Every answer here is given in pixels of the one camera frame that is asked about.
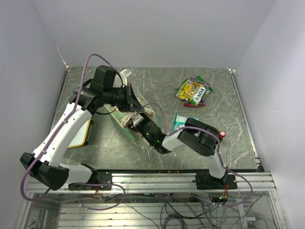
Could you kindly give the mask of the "green printed paper bag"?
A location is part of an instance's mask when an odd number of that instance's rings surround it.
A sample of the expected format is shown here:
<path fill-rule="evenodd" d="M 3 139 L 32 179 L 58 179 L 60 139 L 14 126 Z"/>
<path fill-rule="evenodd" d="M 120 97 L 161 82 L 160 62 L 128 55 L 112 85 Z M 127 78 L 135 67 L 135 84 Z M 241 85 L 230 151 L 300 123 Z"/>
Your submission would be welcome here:
<path fill-rule="evenodd" d="M 146 105 L 148 103 L 144 98 L 144 96 L 140 94 L 140 92 L 136 91 L 135 96 L 137 97 L 141 105 Z M 123 133 L 123 135 L 127 137 L 135 145 L 140 146 L 142 149 L 146 148 L 148 153 L 148 158 L 151 161 L 153 161 L 151 156 L 151 150 L 150 152 L 148 151 L 149 143 L 142 137 L 140 133 L 136 133 L 128 128 L 128 124 L 132 122 L 132 118 L 139 113 L 136 112 L 122 113 L 118 110 L 118 108 L 114 108 L 108 104 L 105 105 L 104 107 L 107 109 L 108 112 L 114 111 L 113 113 L 110 114 L 111 115 L 110 119 L 115 124 L 115 126 Z M 154 121 L 158 127 L 163 129 L 160 120 L 158 119 L 158 117 L 155 114 L 155 111 L 150 105 L 145 107 L 144 114 L 150 120 Z"/>

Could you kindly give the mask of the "teal mint snack packet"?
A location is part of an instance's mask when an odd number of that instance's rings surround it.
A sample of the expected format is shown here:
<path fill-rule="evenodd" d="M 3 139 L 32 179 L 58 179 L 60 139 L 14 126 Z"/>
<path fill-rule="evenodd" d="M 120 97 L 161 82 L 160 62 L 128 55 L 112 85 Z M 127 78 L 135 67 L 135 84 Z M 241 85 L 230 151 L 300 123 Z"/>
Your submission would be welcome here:
<path fill-rule="evenodd" d="M 187 116 L 183 116 L 183 115 L 179 115 L 178 113 L 175 113 L 174 122 L 173 122 L 173 131 L 177 130 L 180 127 L 183 127 L 188 118 L 189 117 Z"/>

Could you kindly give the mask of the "purple candy packet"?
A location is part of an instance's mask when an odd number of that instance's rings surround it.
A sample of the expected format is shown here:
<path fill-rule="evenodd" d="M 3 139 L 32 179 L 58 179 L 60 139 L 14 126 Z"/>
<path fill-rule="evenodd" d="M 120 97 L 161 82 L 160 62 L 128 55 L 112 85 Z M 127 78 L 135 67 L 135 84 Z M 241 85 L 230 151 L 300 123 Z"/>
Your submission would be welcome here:
<path fill-rule="evenodd" d="M 204 107 L 205 103 L 203 100 L 201 100 L 198 104 L 192 104 L 189 102 L 184 102 L 183 104 L 184 107 L 189 107 L 189 108 L 197 108 L 197 107 Z"/>

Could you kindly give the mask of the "green yellow candy packet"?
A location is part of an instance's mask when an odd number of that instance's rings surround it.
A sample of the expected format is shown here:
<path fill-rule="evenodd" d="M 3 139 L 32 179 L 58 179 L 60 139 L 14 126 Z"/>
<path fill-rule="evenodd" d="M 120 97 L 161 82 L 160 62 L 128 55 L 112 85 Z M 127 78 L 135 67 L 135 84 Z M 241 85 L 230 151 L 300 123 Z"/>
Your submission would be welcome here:
<path fill-rule="evenodd" d="M 207 89 L 207 93 L 206 94 L 212 93 L 214 91 L 213 88 L 209 85 L 209 83 L 207 83 L 201 76 L 198 75 L 195 79 L 198 82 L 200 82 L 200 83 L 202 83 L 202 84 L 207 86 L 208 89 Z"/>

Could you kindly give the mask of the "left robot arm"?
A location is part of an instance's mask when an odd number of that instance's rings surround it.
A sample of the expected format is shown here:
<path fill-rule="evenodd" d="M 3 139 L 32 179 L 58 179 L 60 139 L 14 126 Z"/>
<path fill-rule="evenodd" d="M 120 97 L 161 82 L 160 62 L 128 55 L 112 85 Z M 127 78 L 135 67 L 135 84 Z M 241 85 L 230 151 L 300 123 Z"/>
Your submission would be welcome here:
<path fill-rule="evenodd" d="M 120 112 L 143 113 L 144 108 L 133 93 L 130 83 L 114 87 L 119 73 L 101 65 L 94 77 L 82 82 L 74 91 L 59 122 L 33 153 L 24 153 L 20 162 L 29 175 L 51 190 L 64 184 L 81 183 L 85 189 L 97 185 L 97 170 L 88 165 L 69 166 L 61 160 L 73 138 L 96 111 L 106 104 Z"/>

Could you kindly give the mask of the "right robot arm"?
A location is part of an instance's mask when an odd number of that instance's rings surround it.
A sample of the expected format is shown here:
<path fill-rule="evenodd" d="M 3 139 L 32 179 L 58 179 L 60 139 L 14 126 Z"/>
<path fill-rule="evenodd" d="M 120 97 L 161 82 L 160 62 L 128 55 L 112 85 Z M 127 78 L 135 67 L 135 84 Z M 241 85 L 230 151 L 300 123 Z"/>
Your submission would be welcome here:
<path fill-rule="evenodd" d="M 184 126 L 170 134 L 165 134 L 152 120 L 144 119 L 139 124 L 129 124 L 128 128 L 141 136 L 160 154 L 168 154 L 181 145 L 186 145 L 197 154 L 203 156 L 208 165 L 210 183 L 222 188 L 227 183 L 226 168 L 219 153 L 220 132 L 203 122 L 188 118 Z"/>

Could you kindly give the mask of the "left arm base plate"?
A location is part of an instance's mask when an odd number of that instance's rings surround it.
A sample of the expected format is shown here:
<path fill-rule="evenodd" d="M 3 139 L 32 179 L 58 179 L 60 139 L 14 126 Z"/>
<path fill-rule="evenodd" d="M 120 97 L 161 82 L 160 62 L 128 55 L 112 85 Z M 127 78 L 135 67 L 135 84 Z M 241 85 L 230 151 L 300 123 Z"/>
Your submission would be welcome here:
<path fill-rule="evenodd" d="M 112 175 L 108 172 L 97 171 L 90 177 L 89 181 L 84 184 L 71 183 L 68 185 L 68 190 L 85 191 L 85 190 L 111 190 Z"/>

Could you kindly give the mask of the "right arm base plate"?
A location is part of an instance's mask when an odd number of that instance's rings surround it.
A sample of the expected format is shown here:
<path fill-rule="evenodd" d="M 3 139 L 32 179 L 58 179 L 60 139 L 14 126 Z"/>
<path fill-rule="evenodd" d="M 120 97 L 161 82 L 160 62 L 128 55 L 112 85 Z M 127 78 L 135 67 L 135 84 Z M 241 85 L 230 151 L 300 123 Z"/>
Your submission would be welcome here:
<path fill-rule="evenodd" d="M 228 190 L 237 189 L 235 175 L 225 172 L 222 178 L 215 178 L 208 170 L 196 173 L 194 180 L 197 190 Z"/>

